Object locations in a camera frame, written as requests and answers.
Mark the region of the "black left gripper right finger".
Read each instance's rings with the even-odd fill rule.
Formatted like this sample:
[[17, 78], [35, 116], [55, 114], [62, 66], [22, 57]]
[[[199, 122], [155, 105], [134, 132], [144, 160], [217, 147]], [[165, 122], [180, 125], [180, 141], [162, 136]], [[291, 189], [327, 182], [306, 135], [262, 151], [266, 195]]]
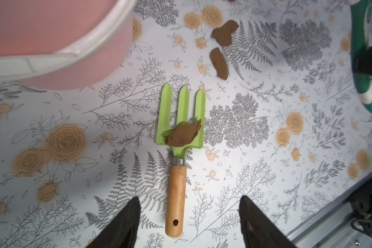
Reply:
[[246, 195], [240, 199], [239, 216], [247, 248], [296, 248]]

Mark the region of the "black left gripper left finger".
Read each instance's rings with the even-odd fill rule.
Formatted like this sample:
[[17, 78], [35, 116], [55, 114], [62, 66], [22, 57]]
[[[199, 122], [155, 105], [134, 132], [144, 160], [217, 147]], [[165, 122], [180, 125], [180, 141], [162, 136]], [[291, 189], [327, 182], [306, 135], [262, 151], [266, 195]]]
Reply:
[[133, 197], [87, 248], [134, 248], [141, 217], [139, 198]]

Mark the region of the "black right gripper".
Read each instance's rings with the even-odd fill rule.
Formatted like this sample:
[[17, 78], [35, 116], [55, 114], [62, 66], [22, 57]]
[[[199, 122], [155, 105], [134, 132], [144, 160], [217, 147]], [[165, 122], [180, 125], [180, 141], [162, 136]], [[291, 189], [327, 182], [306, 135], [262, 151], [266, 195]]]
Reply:
[[352, 1], [351, 21], [352, 70], [372, 75], [372, 1]]

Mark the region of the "white green hand brush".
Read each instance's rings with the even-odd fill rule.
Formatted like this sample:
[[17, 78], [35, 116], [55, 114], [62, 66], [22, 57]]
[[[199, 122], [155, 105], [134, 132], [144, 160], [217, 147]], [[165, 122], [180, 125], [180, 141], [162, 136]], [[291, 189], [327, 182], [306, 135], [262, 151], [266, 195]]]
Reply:
[[368, 27], [372, 1], [348, 1], [351, 9], [351, 67], [355, 89], [364, 107], [372, 113], [372, 47]]

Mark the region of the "green hand rake wooden handle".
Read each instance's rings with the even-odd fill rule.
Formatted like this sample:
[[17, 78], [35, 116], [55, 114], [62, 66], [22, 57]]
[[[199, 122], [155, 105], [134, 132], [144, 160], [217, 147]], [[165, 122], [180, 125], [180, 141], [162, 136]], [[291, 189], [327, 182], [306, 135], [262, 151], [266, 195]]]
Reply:
[[190, 148], [200, 149], [204, 144], [206, 94], [203, 90], [197, 92], [193, 123], [189, 123], [190, 92], [186, 86], [181, 89], [178, 98], [177, 125], [174, 128], [169, 123], [172, 99], [173, 90], [167, 83], [161, 92], [156, 143], [168, 145], [174, 155], [169, 168], [165, 233], [169, 237], [179, 237], [183, 232], [186, 199], [185, 155]]

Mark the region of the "pink plastic bucket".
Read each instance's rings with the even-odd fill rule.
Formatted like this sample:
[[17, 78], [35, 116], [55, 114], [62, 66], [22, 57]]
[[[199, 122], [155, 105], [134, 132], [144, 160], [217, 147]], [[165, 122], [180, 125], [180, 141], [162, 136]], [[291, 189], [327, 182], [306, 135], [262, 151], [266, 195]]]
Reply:
[[115, 72], [135, 1], [0, 1], [0, 82], [77, 89]]

